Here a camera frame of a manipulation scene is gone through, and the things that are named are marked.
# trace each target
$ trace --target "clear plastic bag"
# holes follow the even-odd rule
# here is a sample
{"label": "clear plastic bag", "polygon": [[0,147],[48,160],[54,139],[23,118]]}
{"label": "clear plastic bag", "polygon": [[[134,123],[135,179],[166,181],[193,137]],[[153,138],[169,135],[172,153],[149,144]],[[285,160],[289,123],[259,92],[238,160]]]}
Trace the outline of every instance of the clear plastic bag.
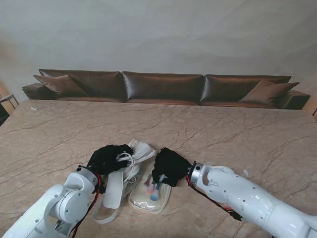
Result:
{"label": "clear plastic bag", "polygon": [[160,213],[168,202],[171,187],[167,184],[162,184],[158,191],[159,199],[157,201],[150,200],[150,194],[147,192],[147,187],[144,185],[144,182],[147,180],[149,174],[152,173],[154,161],[146,161],[143,166],[146,167],[142,179],[135,189],[130,193],[128,202],[130,206],[134,208],[151,213]]}

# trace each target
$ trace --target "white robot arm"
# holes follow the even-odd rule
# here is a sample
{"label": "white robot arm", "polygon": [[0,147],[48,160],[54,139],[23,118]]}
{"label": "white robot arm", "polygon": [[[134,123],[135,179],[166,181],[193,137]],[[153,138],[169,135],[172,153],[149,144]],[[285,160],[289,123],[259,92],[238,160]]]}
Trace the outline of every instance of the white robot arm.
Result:
{"label": "white robot arm", "polygon": [[230,168],[194,163],[190,186],[202,189],[213,201],[227,203],[247,221],[275,238],[317,238],[317,217],[309,216],[278,200]]}
{"label": "white robot arm", "polygon": [[4,234],[3,238],[67,238],[89,209],[89,196],[100,178],[84,167],[71,173],[65,184],[43,194]]}

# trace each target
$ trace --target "wire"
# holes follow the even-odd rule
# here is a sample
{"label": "wire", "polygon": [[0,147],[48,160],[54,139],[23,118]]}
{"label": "wire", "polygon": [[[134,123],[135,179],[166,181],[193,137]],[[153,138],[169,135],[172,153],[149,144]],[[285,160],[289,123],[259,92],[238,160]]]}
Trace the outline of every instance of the wire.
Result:
{"label": "wire", "polygon": [[101,177],[100,177],[99,174],[97,174],[97,173],[94,173],[94,174],[95,174],[95,176],[98,178],[98,186],[99,186],[99,188],[98,188],[98,190],[97,190],[96,196],[95,196],[95,198],[94,198],[92,204],[90,204],[90,206],[89,206],[89,208],[88,208],[88,211],[87,211],[86,215],[85,215],[85,216],[83,217],[83,219],[81,219],[81,220],[76,224],[76,226],[73,228],[74,233],[73,233],[73,235],[72,235],[71,238],[74,238],[74,237],[76,236],[78,227],[79,227],[80,224],[83,222],[83,220],[85,219],[85,217],[87,216],[87,214],[90,212],[90,210],[93,208],[93,206],[94,206],[95,203],[97,202],[98,196],[99,196],[99,194],[100,194],[101,181],[102,181],[102,179],[101,179]]}
{"label": "wire", "polygon": [[116,158],[119,162],[120,162],[120,161],[123,161],[123,160],[127,160],[126,158],[131,159],[132,168],[130,169],[130,174],[129,174],[129,176],[123,181],[124,183],[127,182],[127,181],[130,179],[130,177],[132,177],[131,175],[132,175],[133,170],[134,170],[134,159],[133,159],[132,155],[130,155],[130,154],[128,154],[128,153],[125,153],[125,152],[119,154],[119,155],[117,156],[117,158]]}
{"label": "wire", "polygon": [[200,192],[198,189],[196,189],[194,187],[194,185],[191,183],[190,181],[190,178],[189,178],[189,174],[186,175],[186,179],[187,179],[187,182],[188,182],[188,185],[193,189],[195,190],[197,193],[199,193],[200,195],[204,196],[205,198],[207,198],[209,201],[211,201],[212,203],[214,203],[217,207],[220,207],[222,210],[226,211],[226,212],[233,212],[232,208],[231,207],[223,207],[221,206],[219,203],[217,203],[216,201],[212,200],[210,197],[208,197],[206,194],[204,194],[203,192]]}

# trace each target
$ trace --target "brown sofa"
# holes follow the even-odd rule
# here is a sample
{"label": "brown sofa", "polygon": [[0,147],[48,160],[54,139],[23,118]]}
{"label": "brown sofa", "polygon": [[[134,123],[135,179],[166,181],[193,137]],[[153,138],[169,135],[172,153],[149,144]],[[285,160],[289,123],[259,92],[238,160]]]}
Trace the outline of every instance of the brown sofa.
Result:
{"label": "brown sofa", "polygon": [[29,99],[302,109],[310,95],[289,91],[275,106],[238,102],[260,80],[288,83],[290,76],[236,76],[95,72],[40,69],[48,77],[71,76],[89,97],[58,98],[41,83],[22,87]]}

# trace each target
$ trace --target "sofa cushion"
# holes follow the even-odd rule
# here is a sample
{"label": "sofa cushion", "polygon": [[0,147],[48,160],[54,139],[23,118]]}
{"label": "sofa cushion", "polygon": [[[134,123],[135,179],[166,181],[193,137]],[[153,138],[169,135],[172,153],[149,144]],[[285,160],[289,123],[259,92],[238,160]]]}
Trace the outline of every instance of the sofa cushion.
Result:
{"label": "sofa cushion", "polygon": [[41,75],[48,77],[67,74],[92,97],[110,97],[126,100],[123,78],[120,72],[55,69],[39,69],[39,72]]}
{"label": "sofa cushion", "polygon": [[86,101],[86,102],[109,102],[109,103],[124,103],[124,101],[116,98],[99,98],[99,97],[65,97],[56,98],[60,101]]}
{"label": "sofa cushion", "polygon": [[242,108],[277,108],[271,105],[258,103],[239,103],[239,102],[201,102],[202,106],[216,106],[216,107],[242,107]]}
{"label": "sofa cushion", "polygon": [[261,80],[274,83],[288,83],[290,76],[238,76],[205,75],[204,91],[201,102],[231,101],[238,102],[244,98]]}
{"label": "sofa cushion", "polygon": [[199,104],[182,101],[182,100],[172,100],[172,99],[131,99],[128,103],[148,103],[148,104],[167,104],[167,105],[189,105],[197,106]]}
{"label": "sofa cushion", "polygon": [[68,75],[46,77],[34,75],[48,89],[56,93],[57,97],[85,97],[88,96]]}
{"label": "sofa cushion", "polygon": [[122,72],[131,99],[173,99],[198,102],[203,75]]}
{"label": "sofa cushion", "polygon": [[260,83],[239,102],[274,105],[278,97],[286,94],[297,84],[299,83],[272,83],[267,80],[261,80]]}

